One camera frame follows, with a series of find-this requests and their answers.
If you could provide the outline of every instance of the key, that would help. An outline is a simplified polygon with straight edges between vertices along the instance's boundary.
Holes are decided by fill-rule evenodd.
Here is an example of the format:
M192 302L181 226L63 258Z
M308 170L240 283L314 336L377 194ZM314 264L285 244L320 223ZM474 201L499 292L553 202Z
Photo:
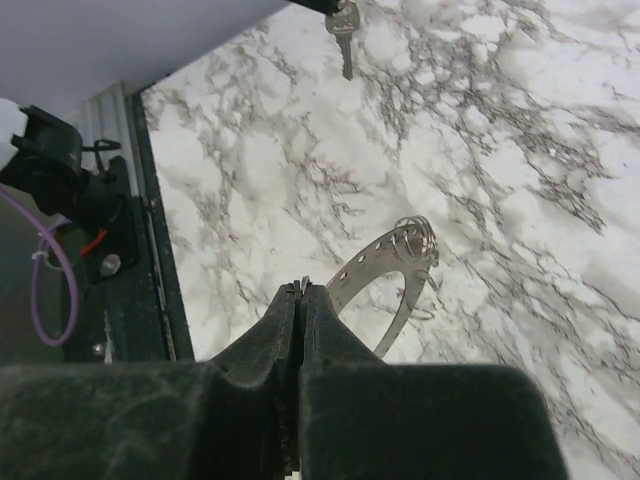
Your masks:
M353 32L360 28L360 12L355 3L346 0L343 7L333 16L326 17L327 31L335 35L342 54L342 76L347 80L353 78L353 59L351 58L351 38Z

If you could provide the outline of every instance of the white marble countertop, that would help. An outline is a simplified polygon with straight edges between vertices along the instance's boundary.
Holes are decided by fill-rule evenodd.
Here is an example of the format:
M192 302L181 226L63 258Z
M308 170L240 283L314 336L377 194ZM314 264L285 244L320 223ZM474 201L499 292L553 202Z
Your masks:
M291 6L144 95L197 357L422 214L439 291L386 359L517 365L576 479L640 478L638 3L358 5L351 82ZM369 345L376 285L346 315Z

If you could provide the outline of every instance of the gray wall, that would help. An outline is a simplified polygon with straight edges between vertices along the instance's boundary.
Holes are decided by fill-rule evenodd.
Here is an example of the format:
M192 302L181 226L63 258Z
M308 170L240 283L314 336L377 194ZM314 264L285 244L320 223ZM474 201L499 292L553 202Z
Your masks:
M124 80L153 83L284 0L1 0L0 97L66 115Z

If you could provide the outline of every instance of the curved metal handle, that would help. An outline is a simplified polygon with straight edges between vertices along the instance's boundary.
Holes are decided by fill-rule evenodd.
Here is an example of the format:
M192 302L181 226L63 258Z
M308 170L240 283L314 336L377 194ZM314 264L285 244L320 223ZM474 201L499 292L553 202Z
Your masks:
M374 349L383 357L393 345L415 308L425 283L435 283L429 269L438 265L438 242L431 225L422 216L400 219L393 230L356 254L326 285L333 308L340 312L367 285L382 275L400 272L404 295L391 325Z

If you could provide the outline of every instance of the screw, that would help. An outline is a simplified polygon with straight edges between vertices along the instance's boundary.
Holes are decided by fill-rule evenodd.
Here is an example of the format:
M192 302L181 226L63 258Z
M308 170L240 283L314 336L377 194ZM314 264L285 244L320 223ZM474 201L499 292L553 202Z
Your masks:
M120 257L115 253L107 255L100 264L100 275L107 278L115 275L120 270L122 262Z
M104 356L104 345L102 345L101 343L96 343L93 347L91 347L91 350L93 350L93 354L96 356Z

